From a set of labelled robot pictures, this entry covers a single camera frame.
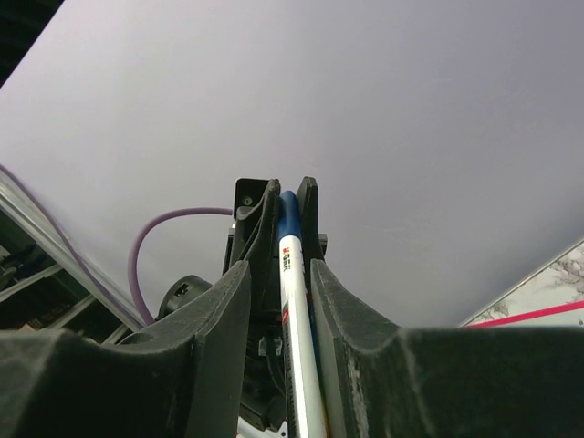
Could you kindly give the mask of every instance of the white board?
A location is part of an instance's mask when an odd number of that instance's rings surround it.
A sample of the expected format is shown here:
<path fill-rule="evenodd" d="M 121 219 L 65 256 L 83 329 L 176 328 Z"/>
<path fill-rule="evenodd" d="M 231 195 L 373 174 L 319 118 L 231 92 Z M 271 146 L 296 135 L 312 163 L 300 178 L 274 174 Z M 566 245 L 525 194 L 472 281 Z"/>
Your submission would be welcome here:
<path fill-rule="evenodd" d="M 0 89 L 0 160 L 127 290 L 156 214 L 240 176 L 321 188 L 328 263 L 404 325 L 452 325 L 584 235 L 584 3 L 68 0 Z M 225 218 L 148 239 L 155 310 L 214 281 Z"/>

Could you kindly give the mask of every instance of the marker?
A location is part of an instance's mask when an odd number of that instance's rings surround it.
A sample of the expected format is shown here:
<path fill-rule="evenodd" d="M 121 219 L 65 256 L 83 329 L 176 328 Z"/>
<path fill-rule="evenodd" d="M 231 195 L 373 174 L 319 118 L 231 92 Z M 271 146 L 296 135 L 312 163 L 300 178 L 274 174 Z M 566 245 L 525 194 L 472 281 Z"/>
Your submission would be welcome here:
<path fill-rule="evenodd" d="M 288 436 L 325 438 L 325 413 L 318 386 L 317 362 L 310 331 L 298 200 L 280 195 L 277 224 L 280 296 L 286 361 Z"/>

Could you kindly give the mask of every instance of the red line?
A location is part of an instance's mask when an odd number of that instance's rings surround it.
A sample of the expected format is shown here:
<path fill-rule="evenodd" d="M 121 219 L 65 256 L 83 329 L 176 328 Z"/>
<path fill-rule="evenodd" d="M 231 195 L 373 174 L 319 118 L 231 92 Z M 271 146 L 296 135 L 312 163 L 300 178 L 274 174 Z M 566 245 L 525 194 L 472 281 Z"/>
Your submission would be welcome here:
<path fill-rule="evenodd" d="M 577 301 L 575 303 L 562 304 L 560 306 L 554 306 L 551 308 L 542 308 L 540 310 L 534 310 L 532 312 L 520 313 L 519 315 L 495 319 L 493 321 L 479 322 L 478 324 L 471 324 L 470 326 L 467 327 L 474 328 L 502 326 L 504 324 L 511 324 L 512 322 L 525 321 L 526 319 L 541 318 L 546 317 L 548 315 L 555 315 L 557 313 L 569 312 L 570 310 L 576 310 L 578 308 L 584 308 L 584 300 Z"/>

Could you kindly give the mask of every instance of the blue cap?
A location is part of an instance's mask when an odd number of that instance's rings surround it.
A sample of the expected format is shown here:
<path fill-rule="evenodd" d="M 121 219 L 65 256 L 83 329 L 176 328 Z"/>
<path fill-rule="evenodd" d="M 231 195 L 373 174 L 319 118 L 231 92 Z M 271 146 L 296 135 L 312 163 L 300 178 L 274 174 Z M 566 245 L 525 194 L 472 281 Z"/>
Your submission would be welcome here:
<path fill-rule="evenodd" d="M 280 218 L 277 221 L 277 240 L 287 235 L 295 235 L 302 240 L 300 233 L 300 210 L 298 199 L 289 190 L 280 194 Z"/>

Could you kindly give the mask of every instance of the white wall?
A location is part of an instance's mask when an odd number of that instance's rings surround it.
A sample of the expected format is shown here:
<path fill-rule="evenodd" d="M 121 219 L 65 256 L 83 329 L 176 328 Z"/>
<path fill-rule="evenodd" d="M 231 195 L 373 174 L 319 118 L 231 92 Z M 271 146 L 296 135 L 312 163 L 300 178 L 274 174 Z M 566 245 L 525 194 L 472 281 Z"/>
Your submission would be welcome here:
<path fill-rule="evenodd" d="M 67 0 L 0 89 L 0 160 L 126 287 L 136 230 L 239 176 L 321 186 L 340 280 L 455 324 L 584 234 L 584 3 Z M 144 247 L 157 308 L 226 219 Z"/>

